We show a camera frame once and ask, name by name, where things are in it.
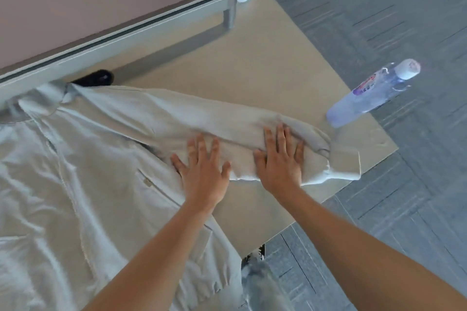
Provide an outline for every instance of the black object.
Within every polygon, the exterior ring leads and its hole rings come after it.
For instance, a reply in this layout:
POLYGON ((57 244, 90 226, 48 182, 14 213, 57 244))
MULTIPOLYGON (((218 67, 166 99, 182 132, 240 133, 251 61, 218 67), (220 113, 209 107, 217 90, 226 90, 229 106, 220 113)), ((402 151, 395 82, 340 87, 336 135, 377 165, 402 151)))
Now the black object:
POLYGON ((91 87, 91 86, 109 86, 114 82, 114 75, 105 69, 97 70, 89 75, 72 81, 73 84, 91 87))

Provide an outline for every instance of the wrinkled fabric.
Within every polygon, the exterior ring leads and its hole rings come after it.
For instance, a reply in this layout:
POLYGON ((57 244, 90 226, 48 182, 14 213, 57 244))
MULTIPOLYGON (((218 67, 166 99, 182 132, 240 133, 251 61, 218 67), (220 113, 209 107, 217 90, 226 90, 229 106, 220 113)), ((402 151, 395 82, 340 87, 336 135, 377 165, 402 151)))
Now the wrinkled fabric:
MULTIPOLYGON (((358 154, 333 150, 312 126, 259 108, 60 83, 11 100, 0 113, 2 309, 83 308, 184 202, 172 153, 186 162, 188 138, 205 133, 209 146, 217 136, 231 179, 257 179, 252 150, 264 149, 263 125, 280 121, 307 143, 305 184, 359 177, 358 154)), ((211 217, 170 310, 192 310, 236 283, 240 262, 211 217)))

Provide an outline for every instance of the floor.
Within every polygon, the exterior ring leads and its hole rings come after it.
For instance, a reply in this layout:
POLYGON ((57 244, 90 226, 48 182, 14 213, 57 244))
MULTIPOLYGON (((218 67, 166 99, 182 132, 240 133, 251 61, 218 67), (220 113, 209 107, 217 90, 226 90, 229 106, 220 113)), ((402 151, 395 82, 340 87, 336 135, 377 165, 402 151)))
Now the floor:
MULTIPOLYGON (((467 0, 277 0, 349 87, 414 58, 412 88, 373 112, 399 151, 325 206, 467 296, 467 0)), ((298 311, 354 310, 294 224, 266 245, 298 311)))

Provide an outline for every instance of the zipper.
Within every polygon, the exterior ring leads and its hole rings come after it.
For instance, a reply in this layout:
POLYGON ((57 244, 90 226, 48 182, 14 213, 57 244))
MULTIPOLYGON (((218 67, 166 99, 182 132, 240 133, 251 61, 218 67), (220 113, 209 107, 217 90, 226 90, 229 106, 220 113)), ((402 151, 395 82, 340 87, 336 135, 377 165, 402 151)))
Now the zipper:
POLYGON ((76 210, 76 202, 74 200, 74 198, 72 197, 71 194, 69 194, 70 192, 70 189, 68 189, 68 186, 67 184, 65 183, 65 180, 63 179, 63 175, 62 175, 62 172, 61 172, 61 164, 60 164, 60 155, 58 155, 58 151, 57 151, 57 148, 55 146, 55 144, 52 142, 52 140, 50 139, 50 137, 44 133, 44 131, 42 131, 42 135, 45 137, 45 139, 47 139, 47 142, 48 142, 48 147, 52 150, 52 152, 55 154, 56 158, 57 158, 57 163, 58 163, 58 174, 60 175, 60 181, 62 183, 62 186, 65 190, 65 193, 66 195, 68 196, 68 198, 70 198, 70 200, 72 201, 72 208, 73 208, 73 211, 75 212, 75 216, 76 218, 78 219, 78 225, 79 225, 79 245, 81 247, 81 251, 83 252, 83 255, 84 255, 84 258, 86 260, 86 263, 90 269, 90 272, 93 276, 94 279, 97 280, 97 274, 94 270, 94 268, 92 267, 92 264, 90 262, 90 259, 85 251, 85 247, 83 246, 83 225, 81 224, 81 220, 79 219, 79 215, 78 215, 78 212, 76 210))

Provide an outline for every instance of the right hand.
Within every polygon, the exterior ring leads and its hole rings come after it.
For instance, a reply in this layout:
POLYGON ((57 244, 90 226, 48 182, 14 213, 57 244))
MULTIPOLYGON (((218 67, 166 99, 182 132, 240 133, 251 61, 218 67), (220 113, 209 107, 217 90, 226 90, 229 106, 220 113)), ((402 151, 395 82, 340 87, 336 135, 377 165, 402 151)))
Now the right hand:
POLYGON ((284 130, 282 124, 277 126, 277 138, 274 138, 271 129, 264 127, 264 139, 266 152, 254 151, 256 173, 264 188, 276 196, 294 186, 300 187, 303 168, 303 141, 294 148, 290 128, 287 127, 284 130))

